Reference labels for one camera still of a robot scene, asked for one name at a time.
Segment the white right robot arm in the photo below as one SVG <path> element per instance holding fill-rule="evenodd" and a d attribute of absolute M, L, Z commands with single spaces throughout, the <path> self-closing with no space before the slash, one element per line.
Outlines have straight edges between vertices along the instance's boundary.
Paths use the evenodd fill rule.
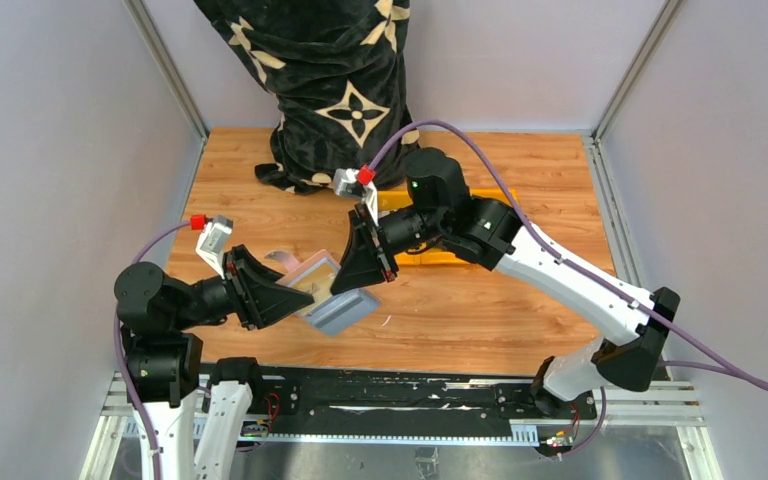
<path fill-rule="evenodd" d="M 439 149 L 409 154 L 405 172 L 410 203 L 385 216 L 377 212 L 369 168 L 335 173 L 336 193 L 359 201 L 349 213 L 332 294 L 392 282 L 397 255 L 440 246 L 537 287 L 599 331 L 581 349 L 541 364 L 530 392 L 537 413 L 556 417 L 580 394 L 604 386 L 649 389 L 680 302 L 676 292 L 629 285 L 557 245 L 509 203 L 473 194 L 461 165 Z"/>

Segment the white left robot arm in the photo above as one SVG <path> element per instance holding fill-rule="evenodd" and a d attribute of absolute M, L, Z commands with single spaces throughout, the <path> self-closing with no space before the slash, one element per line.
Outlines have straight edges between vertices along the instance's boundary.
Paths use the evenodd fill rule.
<path fill-rule="evenodd" d="M 201 383 L 203 342 L 191 330 L 232 314 L 247 328 L 266 328 L 314 299 L 281 285 L 281 274 L 243 246 L 224 254 L 221 270 L 187 284 L 139 259 L 115 281 L 118 362 L 145 479 L 229 478 L 247 414 L 279 409 L 253 357 L 221 359 Z"/>

